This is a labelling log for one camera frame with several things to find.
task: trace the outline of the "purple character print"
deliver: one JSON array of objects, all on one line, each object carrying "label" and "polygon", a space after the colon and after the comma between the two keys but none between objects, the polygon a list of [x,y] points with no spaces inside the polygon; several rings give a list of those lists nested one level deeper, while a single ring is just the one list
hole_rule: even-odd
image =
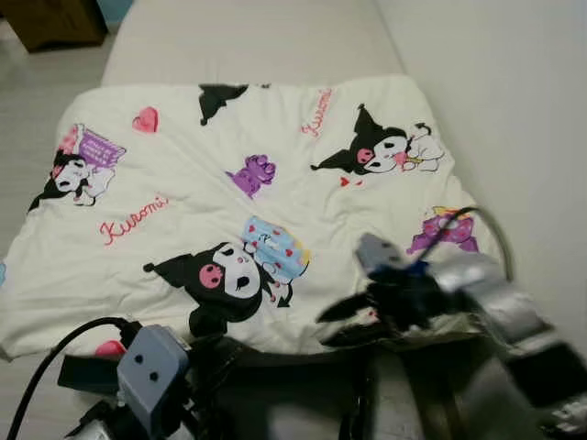
[{"label": "purple character print", "polygon": [[275,176],[275,164],[266,155],[253,155],[245,159],[245,166],[236,174],[226,171],[227,176],[251,199],[260,186],[271,184]]},{"label": "purple character print", "polygon": [[[448,209],[444,206],[435,206],[435,216],[424,221],[422,224],[422,234],[414,236],[412,246],[406,250],[408,254],[413,254],[417,250],[427,248],[436,236],[440,228],[447,223],[450,217],[456,213],[455,209]],[[449,226],[440,239],[441,242],[455,243],[459,248],[467,252],[479,252],[477,240],[472,236],[473,219],[468,215],[463,215]]]}]

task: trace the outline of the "white blanket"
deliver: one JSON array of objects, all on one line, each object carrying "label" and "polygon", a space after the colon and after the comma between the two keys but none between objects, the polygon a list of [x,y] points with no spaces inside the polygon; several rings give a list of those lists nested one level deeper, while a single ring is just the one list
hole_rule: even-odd
[{"label": "white blanket", "polygon": [[[353,254],[360,236],[413,258],[472,202],[406,77],[102,88],[75,100],[56,145],[0,266],[9,357],[105,315],[184,337],[227,331],[262,351],[324,351],[320,341],[345,323],[316,317],[366,283]],[[435,258],[479,250],[494,244],[466,216]],[[376,319],[366,310],[354,322]],[[117,352],[116,340],[95,330],[72,351]]]}]

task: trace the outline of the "black wire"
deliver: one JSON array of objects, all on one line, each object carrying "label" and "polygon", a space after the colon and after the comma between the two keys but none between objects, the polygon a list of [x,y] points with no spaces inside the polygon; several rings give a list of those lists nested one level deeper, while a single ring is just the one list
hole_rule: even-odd
[{"label": "black wire", "polygon": [[30,382],[25,389],[25,393],[22,396],[20,404],[18,405],[17,412],[15,413],[14,419],[12,419],[12,424],[10,426],[10,431],[8,432],[8,437],[6,440],[16,440],[18,435],[18,430],[20,430],[20,425],[22,424],[22,420],[25,417],[25,412],[27,411],[28,404],[30,403],[30,399],[33,397],[33,392],[39,385],[39,381],[45,370],[50,365],[50,363],[57,357],[57,355],[67,346],[73,339],[77,336],[81,335],[82,333],[87,332],[88,330],[98,327],[100,325],[115,325],[119,329],[128,324],[128,321],[124,318],[113,318],[113,317],[106,317],[106,318],[98,318],[86,323],[84,325],[80,325],[67,336],[65,336],[57,346],[55,346],[49,354],[43,359],[43,361],[37,367],[37,371],[33,374],[33,377],[30,379]]},{"label": "black wire", "polygon": [[508,281],[512,281],[514,279],[514,262],[512,261],[512,254],[510,253],[510,248],[507,244],[507,240],[505,239],[505,234],[495,219],[487,211],[480,208],[479,206],[467,206],[465,208],[459,209],[455,214],[453,214],[447,223],[444,224],[440,230],[438,230],[437,234],[432,239],[432,242],[430,242],[428,247],[424,249],[424,252],[420,254],[414,264],[422,262],[430,254],[430,252],[432,252],[432,250],[442,239],[442,236],[444,236],[445,231],[449,229],[449,226],[452,223],[454,223],[460,216],[470,212],[474,212],[479,215],[479,217],[483,220],[487,227],[489,227],[489,230],[497,240],[497,244],[499,245],[499,248],[502,252],[505,277]]}]

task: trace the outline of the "red heart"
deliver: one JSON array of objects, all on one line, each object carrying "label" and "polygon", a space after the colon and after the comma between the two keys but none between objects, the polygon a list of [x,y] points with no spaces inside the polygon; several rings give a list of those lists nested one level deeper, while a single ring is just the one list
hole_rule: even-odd
[{"label": "red heart", "polygon": [[132,127],[143,133],[155,133],[159,125],[159,114],[153,107],[145,107],[132,121]]}]

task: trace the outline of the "pink heart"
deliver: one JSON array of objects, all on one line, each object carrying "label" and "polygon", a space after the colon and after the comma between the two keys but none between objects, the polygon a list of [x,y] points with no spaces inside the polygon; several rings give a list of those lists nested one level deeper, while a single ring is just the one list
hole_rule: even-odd
[{"label": "pink heart", "polygon": [[72,126],[70,131],[65,135],[61,143],[59,144],[59,148],[63,151],[64,154],[73,154],[73,148],[75,147],[75,143],[77,142],[77,126]]},{"label": "pink heart", "polygon": [[153,107],[145,107],[132,121],[132,127],[143,133],[155,133],[159,125],[159,114]]},{"label": "pink heart", "polygon": [[407,161],[407,153],[405,151],[402,151],[401,153],[394,154],[393,160],[395,160],[395,163],[402,166]]},{"label": "pink heart", "polygon": [[127,352],[127,350],[125,349],[125,347],[120,344],[120,342],[112,340],[112,341],[106,341],[104,342],[101,346],[99,346],[96,350],[95,350],[95,355],[98,357],[102,357],[102,356],[118,356],[118,355],[124,355]]}]

